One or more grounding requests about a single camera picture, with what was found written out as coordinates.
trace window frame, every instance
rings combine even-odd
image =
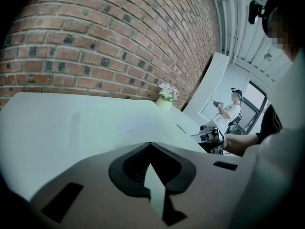
[[[248,105],[253,111],[255,111],[256,112],[256,115],[255,115],[255,117],[252,119],[252,120],[254,120],[254,121],[250,121],[250,122],[252,122],[251,124],[250,124],[250,126],[249,126],[249,128],[248,128],[248,130],[247,131],[245,131],[240,125],[239,125],[239,129],[243,129],[243,132],[247,135],[247,134],[249,134],[250,132],[251,132],[251,130],[253,129],[253,127],[255,126],[255,124],[256,124],[256,122],[257,122],[257,120],[258,120],[258,118],[260,117],[260,115],[262,114],[262,112],[263,112],[263,110],[264,110],[264,106],[265,106],[265,104],[266,104],[266,102],[267,102],[267,94],[266,93],[264,93],[257,85],[255,85],[253,82],[249,82],[248,84],[251,84],[253,87],[255,87],[261,94],[263,94],[264,95],[264,100],[263,100],[263,102],[262,102],[262,105],[261,105],[261,107],[258,109],[253,103],[251,103],[246,97],[244,97],[244,103],[246,104],[246,105]]]

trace hand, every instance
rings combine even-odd
[[[218,144],[219,143],[219,136],[216,135],[214,138],[213,138],[213,143],[216,143]],[[223,143],[220,145],[222,149],[226,149],[227,146],[228,146],[228,142],[226,140],[226,135],[224,135],[224,141]]]

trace white ceiling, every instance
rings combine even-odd
[[[216,0],[216,6],[219,12],[220,24],[222,28],[222,53],[229,55],[230,41],[232,38],[232,61],[234,59],[234,56],[237,54],[235,64],[246,68],[251,73],[260,78],[270,88],[273,88],[275,82],[281,79],[281,77],[289,69],[291,62],[282,52],[282,50],[278,49],[276,44],[273,44],[272,39],[266,37],[262,28],[262,21],[260,18],[254,25],[251,25],[248,22],[249,3],[251,1],[252,0],[245,0],[244,20],[241,21],[241,18],[243,17],[243,11],[241,9],[241,0],[234,0],[234,11],[232,11],[233,7],[230,7],[230,1],[224,0],[224,9],[226,10],[227,14],[226,35],[222,0]],[[256,1],[262,5],[265,5],[265,3],[267,2],[267,0]],[[233,37],[231,37],[231,19],[233,17],[235,17],[235,25]],[[238,36],[240,35],[240,30],[242,29],[242,40],[241,45],[239,47],[240,49],[238,50]],[[225,38],[227,38],[227,52],[224,52]],[[267,53],[272,55],[272,60],[270,62],[264,58],[264,55],[266,55]]]

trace person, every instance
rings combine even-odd
[[[233,103],[229,104],[226,107],[222,107],[220,102],[213,103],[214,106],[219,110],[217,114],[221,115],[222,118],[227,123],[232,122],[240,114],[241,111],[240,102],[243,100],[243,92],[239,89],[235,89],[235,90],[233,89],[231,99]]]
[[[302,39],[295,37],[295,31],[291,29],[299,29],[299,25],[297,24],[297,27],[294,25],[293,21],[288,21],[283,16],[282,10],[275,7],[270,13],[269,18],[267,18],[266,29],[264,28],[267,36],[277,39],[278,44],[282,47],[282,51],[292,62],[296,59],[297,54],[302,48]],[[252,135],[225,134],[221,147],[229,153],[243,156],[248,147],[261,144],[266,137],[279,133],[281,129],[281,122],[274,108],[270,105],[263,116],[259,133]]]

